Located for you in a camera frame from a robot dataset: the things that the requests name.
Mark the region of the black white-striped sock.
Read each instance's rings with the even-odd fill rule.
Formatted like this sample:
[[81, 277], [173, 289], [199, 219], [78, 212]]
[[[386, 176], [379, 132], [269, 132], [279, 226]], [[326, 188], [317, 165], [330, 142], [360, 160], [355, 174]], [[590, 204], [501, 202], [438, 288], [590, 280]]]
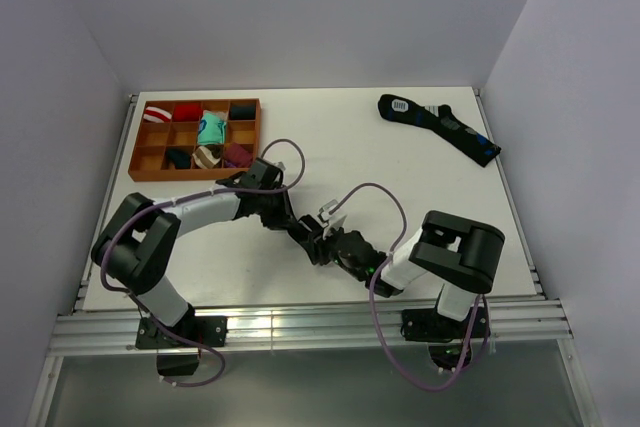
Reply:
[[311, 215], [295, 219], [286, 229], [290, 238], [306, 253], [312, 265], [330, 262], [329, 244], [324, 238], [324, 227]]

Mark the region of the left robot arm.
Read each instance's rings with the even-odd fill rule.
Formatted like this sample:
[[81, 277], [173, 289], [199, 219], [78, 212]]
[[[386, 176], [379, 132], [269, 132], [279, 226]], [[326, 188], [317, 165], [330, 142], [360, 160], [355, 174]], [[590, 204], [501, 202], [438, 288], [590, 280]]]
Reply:
[[91, 250], [101, 277], [117, 280], [107, 290], [127, 293], [159, 321], [159, 335], [183, 346], [195, 333], [193, 306], [181, 296], [166, 270], [176, 241], [214, 223], [258, 215], [271, 230], [294, 224], [279, 164], [256, 159], [248, 171], [211, 188], [165, 201], [141, 193], [125, 197]]

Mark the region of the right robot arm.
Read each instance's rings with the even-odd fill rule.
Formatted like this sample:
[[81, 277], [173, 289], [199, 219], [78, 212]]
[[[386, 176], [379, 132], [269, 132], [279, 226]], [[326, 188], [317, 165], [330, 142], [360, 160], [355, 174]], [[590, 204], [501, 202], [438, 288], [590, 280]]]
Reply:
[[505, 235], [489, 224], [431, 210], [420, 229], [390, 254], [340, 225], [329, 228], [323, 242], [322, 260], [336, 263], [383, 298], [401, 294], [426, 274], [441, 279], [433, 325], [452, 337], [466, 326], [475, 299], [491, 292]]

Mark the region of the maroon purple rolled sock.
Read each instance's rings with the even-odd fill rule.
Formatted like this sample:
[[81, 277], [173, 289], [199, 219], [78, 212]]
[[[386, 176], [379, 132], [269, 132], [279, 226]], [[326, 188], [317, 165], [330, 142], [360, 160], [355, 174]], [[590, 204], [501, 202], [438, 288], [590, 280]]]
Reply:
[[231, 168], [248, 168], [253, 163], [253, 154], [240, 144], [230, 143], [224, 147], [223, 159]]

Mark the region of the beige brown rolled sock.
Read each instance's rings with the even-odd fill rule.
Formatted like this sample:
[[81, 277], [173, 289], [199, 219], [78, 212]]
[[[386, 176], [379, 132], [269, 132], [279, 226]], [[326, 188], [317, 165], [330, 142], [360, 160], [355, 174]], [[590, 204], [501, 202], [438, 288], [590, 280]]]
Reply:
[[221, 163], [223, 151], [224, 146], [222, 144], [200, 145], [194, 150], [192, 159], [195, 166], [200, 169], [214, 169]]

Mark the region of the dark navy rolled sock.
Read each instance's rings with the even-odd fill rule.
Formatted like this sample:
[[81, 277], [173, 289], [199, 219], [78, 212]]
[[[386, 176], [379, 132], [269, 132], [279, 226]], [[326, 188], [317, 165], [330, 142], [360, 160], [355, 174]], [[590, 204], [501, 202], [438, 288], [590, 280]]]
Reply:
[[229, 119], [231, 121], [253, 121], [256, 119], [257, 107], [251, 103], [231, 103]]

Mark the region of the dark teal rolled sock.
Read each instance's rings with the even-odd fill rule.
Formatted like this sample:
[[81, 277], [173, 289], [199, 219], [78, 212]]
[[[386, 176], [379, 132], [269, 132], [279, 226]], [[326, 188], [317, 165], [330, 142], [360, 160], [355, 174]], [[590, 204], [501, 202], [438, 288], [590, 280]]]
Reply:
[[165, 152], [168, 162], [176, 170], [189, 170], [191, 168], [192, 154], [179, 148], [168, 148]]

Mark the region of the orange compartment tray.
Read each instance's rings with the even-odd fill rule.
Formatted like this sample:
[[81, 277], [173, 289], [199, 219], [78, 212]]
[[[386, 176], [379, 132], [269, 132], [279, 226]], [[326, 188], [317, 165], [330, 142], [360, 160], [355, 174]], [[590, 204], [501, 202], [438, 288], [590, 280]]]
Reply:
[[223, 179], [260, 153], [255, 98], [146, 100], [138, 113], [128, 168], [135, 182]]

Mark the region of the red white striped rolled sock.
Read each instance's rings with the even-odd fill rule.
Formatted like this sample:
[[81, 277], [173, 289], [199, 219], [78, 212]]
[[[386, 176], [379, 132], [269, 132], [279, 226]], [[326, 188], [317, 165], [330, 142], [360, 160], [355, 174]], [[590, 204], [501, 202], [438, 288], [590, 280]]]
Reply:
[[170, 123], [172, 114], [165, 109], [148, 106], [143, 111], [142, 119], [144, 122], [149, 123]]

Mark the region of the black blue patterned sock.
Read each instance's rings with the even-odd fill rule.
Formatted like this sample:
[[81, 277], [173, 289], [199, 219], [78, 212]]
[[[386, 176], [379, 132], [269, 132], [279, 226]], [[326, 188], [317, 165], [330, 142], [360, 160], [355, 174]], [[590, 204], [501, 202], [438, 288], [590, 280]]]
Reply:
[[404, 97], [383, 94], [377, 108], [382, 119], [429, 130], [481, 167], [501, 153], [497, 144], [458, 119], [447, 104], [422, 106]]

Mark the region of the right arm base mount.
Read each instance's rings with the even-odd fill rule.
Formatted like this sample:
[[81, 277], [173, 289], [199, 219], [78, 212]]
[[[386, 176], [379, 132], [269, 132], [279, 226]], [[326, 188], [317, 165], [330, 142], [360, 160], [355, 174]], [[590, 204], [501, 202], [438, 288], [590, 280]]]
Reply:
[[401, 311], [400, 334], [409, 342], [441, 343], [465, 338], [473, 308], [462, 321], [440, 315], [435, 308], [411, 308]]

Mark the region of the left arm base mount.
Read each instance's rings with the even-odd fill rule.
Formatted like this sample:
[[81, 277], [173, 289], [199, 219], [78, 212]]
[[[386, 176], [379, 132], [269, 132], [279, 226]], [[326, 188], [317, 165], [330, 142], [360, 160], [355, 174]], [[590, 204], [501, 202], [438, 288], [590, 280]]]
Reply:
[[[227, 322], [226, 316], [195, 315], [167, 327], [153, 317], [143, 317], [134, 346], [157, 352], [156, 370], [162, 381], [180, 387], [204, 386], [218, 380], [226, 369], [226, 360], [217, 348], [226, 343]], [[218, 359], [217, 372], [204, 380], [192, 380], [206, 354]]]

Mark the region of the aluminium front rail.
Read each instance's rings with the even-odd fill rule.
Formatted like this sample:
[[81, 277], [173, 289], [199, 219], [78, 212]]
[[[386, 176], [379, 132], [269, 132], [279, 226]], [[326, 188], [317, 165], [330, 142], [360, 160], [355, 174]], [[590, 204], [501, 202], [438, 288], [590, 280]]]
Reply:
[[[565, 340], [573, 337], [558, 300], [498, 301], [489, 304], [496, 341]], [[227, 352], [361, 348], [379, 345], [369, 304], [310, 307], [200, 309], [200, 317], [227, 318]], [[135, 311], [79, 312], [56, 320], [50, 357], [138, 354]]]

